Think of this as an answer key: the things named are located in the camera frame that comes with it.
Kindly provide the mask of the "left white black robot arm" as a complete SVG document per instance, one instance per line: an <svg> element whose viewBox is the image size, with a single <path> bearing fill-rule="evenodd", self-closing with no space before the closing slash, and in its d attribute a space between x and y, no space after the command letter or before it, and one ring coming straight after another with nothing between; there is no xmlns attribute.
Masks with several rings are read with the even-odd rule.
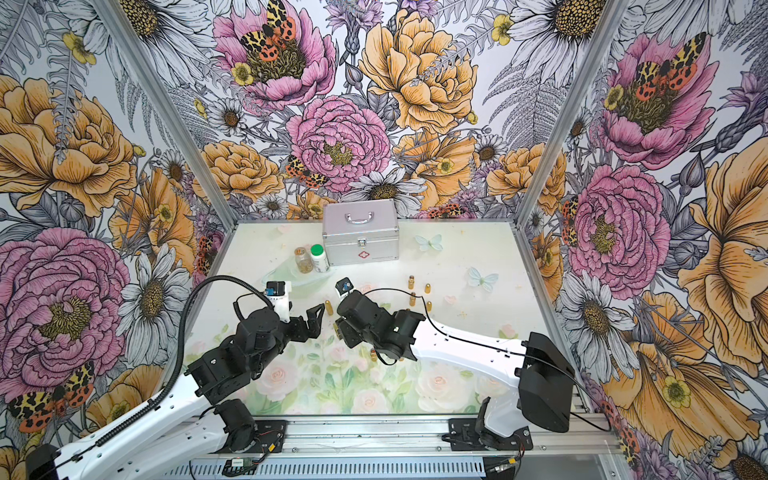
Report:
<svg viewBox="0 0 768 480"><path fill-rule="evenodd" d="M283 322L268 307L252 312L235 335L128 416L62 448L37 448L26 459L28 478L152 479L208 453L270 453L279 428L259 426L232 395L288 343L317 338L324 313L319 304Z"/></svg>

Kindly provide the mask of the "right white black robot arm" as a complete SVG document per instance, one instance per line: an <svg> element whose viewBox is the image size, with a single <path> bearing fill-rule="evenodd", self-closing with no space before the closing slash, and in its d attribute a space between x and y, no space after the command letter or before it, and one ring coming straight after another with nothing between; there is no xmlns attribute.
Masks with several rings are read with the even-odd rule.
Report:
<svg viewBox="0 0 768 480"><path fill-rule="evenodd" d="M350 348L365 343L391 362L440 362L505 385L504 395L483 402L478 417L483 431L508 438L530 425L554 433L570 430L575 371L548 336L474 334L441 324L427 312L391 313L357 289L340 294L336 311L337 335Z"/></svg>

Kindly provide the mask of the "white bottle green cap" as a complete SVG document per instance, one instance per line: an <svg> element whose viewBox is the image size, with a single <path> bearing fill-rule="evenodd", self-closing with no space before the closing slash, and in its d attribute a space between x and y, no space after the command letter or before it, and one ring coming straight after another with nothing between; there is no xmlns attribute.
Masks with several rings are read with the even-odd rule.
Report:
<svg viewBox="0 0 768 480"><path fill-rule="evenodd" d="M326 250L322 244L314 244L310 248L310 256L314 268L319 273L327 272L330 269L330 263L327 258Z"/></svg>

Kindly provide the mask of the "clear jar brown contents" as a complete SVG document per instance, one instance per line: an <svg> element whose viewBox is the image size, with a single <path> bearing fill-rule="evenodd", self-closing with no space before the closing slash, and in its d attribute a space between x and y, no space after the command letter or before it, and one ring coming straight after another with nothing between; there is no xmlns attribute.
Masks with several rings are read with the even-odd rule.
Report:
<svg viewBox="0 0 768 480"><path fill-rule="evenodd" d="M311 255L304 247L298 247L294 250L294 260L301 274L309 274L314 271Z"/></svg>

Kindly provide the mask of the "silver aluminium first aid case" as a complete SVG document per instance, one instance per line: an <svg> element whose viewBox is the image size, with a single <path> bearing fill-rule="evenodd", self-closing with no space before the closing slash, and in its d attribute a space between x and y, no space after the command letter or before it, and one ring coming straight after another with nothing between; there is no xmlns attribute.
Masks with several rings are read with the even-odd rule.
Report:
<svg viewBox="0 0 768 480"><path fill-rule="evenodd" d="M323 246L332 267L398 260L399 224L393 199L329 204Z"/></svg>

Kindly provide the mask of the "small green circuit board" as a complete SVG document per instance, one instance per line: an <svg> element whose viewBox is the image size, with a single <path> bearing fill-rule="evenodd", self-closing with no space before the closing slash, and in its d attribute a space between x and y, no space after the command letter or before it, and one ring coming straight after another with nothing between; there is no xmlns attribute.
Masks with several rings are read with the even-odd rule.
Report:
<svg viewBox="0 0 768 480"><path fill-rule="evenodd" d="M233 458L225 462L221 474L225 477L251 475L258 466L259 461L252 458Z"/></svg>

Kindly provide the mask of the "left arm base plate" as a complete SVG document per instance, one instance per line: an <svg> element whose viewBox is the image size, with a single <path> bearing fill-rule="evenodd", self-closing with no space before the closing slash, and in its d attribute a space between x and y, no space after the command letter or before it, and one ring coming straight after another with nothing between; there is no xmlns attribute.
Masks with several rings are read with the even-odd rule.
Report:
<svg viewBox="0 0 768 480"><path fill-rule="evenodd" d="M213 453L280 453L287 434L286 420L254 417L240 399L225 400L206 408L198 417L220 420L223 427L215 429L223 440Z"/></svg>

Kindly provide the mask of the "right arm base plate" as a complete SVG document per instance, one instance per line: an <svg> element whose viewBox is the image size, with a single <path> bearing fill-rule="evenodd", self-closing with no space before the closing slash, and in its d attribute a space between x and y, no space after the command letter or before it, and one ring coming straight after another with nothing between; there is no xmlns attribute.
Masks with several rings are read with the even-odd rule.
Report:
<svg viewBox="0 0 768 480"><path fill-rule="evenodd" d="M510 436L502 437L485 425L485 414L491 398L481 403L475 420L452 418L448 420L449 431L441 436L452 451L516 451L520 454L534 447L528 426L515 430Z"/></svg>

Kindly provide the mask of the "left aluminium corner post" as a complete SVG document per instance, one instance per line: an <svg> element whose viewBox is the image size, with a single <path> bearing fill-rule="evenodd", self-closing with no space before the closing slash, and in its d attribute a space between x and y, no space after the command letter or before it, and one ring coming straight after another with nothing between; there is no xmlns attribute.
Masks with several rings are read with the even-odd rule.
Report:
<svg viewBox="0 0 768 480"><path fill-rule="evenodd" d="M113 36L123 59L136 74L138 83L165 122L174 144L189 163L200 187L221 220L225 232L232 233L237 227L238 219L211 175L153 62L143 52L141 42L136 37L119 2L96 1L94 9Z"/></svg>

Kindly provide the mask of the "aluminium corner post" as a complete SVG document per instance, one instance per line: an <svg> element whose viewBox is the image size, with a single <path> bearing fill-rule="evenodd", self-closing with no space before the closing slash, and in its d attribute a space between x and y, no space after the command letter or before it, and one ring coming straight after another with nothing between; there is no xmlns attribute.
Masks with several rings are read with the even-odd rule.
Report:
<svg viewBox="0 0 768 480"><path fill-rule="evenodd" d="M604 57L609 53L611 42L619 29L629 1L607 1L605 9L597 24L585 59L574 76L571 88L568 91L563 107L558 114L551 135L546 142L538 168L532 176L522 204L517 212L515 226L522 231L534 207L537 205L543 192L546 180L557 162L563 143L567 137L570 126L575 119L581 101L587 95L589 87L601 66Z"/></svg>
<svg viewBox="0 0 768 480"><path fill-rule="evenodd" d="M136 74L138 83L165 122L174 144L189 163L200 187L221 220L225 232L232 233L237 227L238 219L211 175L153 62L143 52L141 42L136 37L119 2L96 1L94 9L113 36L123 59Z"/></svg>

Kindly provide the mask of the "aluminium front rail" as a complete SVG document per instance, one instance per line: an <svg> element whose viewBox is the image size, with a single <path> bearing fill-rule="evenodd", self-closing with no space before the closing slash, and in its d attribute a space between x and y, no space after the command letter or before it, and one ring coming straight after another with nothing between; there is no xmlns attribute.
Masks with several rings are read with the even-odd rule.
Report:
<svg viewBox="0 0 768 480"><path fill-rule="evenodd" d="M195 453L192 440L184 434L175 442L183 458L219 455L227 457L288 460L298 458L345 457L427 457L449 455L502 456L518 453L482 446L475 436L475 417L470 414L432 415L334 415L258 417L259 439L250 449L230 452L206 446ZM603 429L607 423L589 415L586 421L573 418L566 433L553 433L531 426L526 437L531 444L523 450L529 458L537 455L608 455L620 452L616 437Z"/></svg>

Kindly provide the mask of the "right aluminium corner post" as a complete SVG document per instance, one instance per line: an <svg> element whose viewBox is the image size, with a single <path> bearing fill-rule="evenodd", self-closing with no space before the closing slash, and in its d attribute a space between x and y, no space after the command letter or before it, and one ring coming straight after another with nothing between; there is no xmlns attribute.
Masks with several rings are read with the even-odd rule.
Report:
<svg viewBox="0 0 768 480"><path fill-rule="evenodd" d="M619 29L629 1L607 1L605 9L597 24L585 59L574 76L571 88L568 91L563 107L558 114L551 135L546 142L538 168L532 176L522 204L517 212L515 226L522 231L534 207L537 205L543 192L546 180L557 162L563 143L567 137L570 126L575 119L581 101L587 95L589 87L601 66L604 57L609 53L611 42Z"/></svg>

